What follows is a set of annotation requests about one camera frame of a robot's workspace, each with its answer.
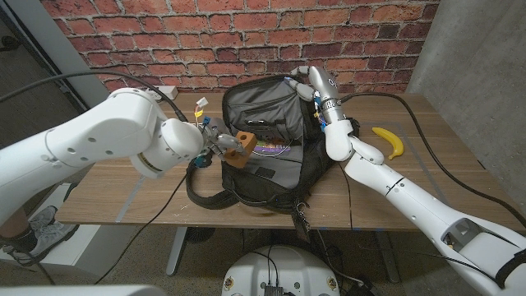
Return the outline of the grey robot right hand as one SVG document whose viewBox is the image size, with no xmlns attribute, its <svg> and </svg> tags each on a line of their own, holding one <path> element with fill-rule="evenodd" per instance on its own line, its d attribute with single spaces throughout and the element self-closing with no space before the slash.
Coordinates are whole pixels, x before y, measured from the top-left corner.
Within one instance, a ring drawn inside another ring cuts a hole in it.
<svg viewBox="0 0 526 296">
<path fill-rule="evenodd" d="M 308 76 L 312 86 L 300 83 L 293 76 L 305 74 Z M 284 82 L 293 88 L 304 101 L 313 101 L 316 97 L 321 99 L 333 99 L 338 96 L 338 89 L 334 79 L 321 67 L 300 66 L 294 68 Z"/>
</svg>

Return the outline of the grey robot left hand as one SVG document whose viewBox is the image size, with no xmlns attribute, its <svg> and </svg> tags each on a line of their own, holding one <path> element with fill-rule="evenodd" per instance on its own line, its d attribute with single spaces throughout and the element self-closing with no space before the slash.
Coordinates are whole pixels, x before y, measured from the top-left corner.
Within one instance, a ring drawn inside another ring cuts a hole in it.
<svg viewBox="0 0 526 296">
<path fill-rule="evenodd" d="M 240 140 L 232 136 L 226 127 L 218 123 L 209 123 L 206 126 L 202 124 L 200 130 L 203 136 L 204 146 L 199 156 L 213 152 L 223 159 L 227 154 L 227 149 L 233 149 L 233 151 L 239 155 L 245 155 L 247 153 Z"/>
</svg>

